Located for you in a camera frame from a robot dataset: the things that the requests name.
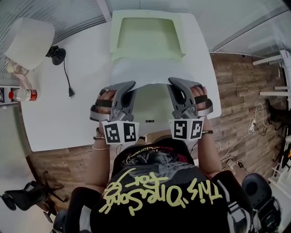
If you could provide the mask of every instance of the lamp base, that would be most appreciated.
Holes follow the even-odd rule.
[[[66,52],[64,49],[58,50],[55,55],[51,58],[55,66],[61,64],[65,59]]]
[[[66,51],[60,49],[58,46],[52,46],[47,53],[47,57],[51,57],[52,62],[55,66],[61,64],[65,59]]]

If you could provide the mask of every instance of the bottle cap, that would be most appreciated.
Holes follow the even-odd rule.
[[[14,93],[13,93],[13,91],[10,91],[10,92],[9,92],[8,97],[9,97],[9,99],[13,99],[13,97],[14,97]]]

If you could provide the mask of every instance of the black t-shirt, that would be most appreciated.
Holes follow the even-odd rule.
[[[251,212],[232,172],[221,172],[211,180],[193,164],[184,142],[164,139],[125,149],[115,159],[112,178],[102,195],[85,187],[73,191],[65,233],[79,232],[84,205],[92,210],[93,233],[132,227],[229,232],[225,191],[217,180],[231,201]]]

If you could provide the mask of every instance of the power strip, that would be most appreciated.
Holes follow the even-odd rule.
[[[255,129],[255,123],[256,123],[255,118],[252,118],[252,120],[250,122],[250,126],[249,126],[249,132],[254,131],[254,129]]]

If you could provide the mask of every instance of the office chair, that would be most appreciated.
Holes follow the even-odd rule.
[[[60,210],[54,220],[52,233],[64,233],[65,218],[67,216],[67,210]]]
[[[16,207],[18,207],[19,209],[26,211],[33,205],[45,202],[49,206],[49,211],[44,212],[44,215],[50,223],[53,223],[50,215],[56,215],[57,213],[55,210],[55,203],[50,199],[49,194],[62,202],[67,202],[68,199],[66,198],[63,200],[54,193],[54,191],[62,189],[64,186],[61,185],[61,187],[58,188],[50,188],[45,176],[47,173],[47,171],[43,173],[45,184],[31,181],[25,185],[24,189],[5,191],[2,196],[0,195],[0,197],[10,210],[16,210]]]
[[[242,188],[256,211],[258,232],[275,232],[281,222],[281,207],[272,196],[269,183],[261,175],[251,173],[243,180]]]

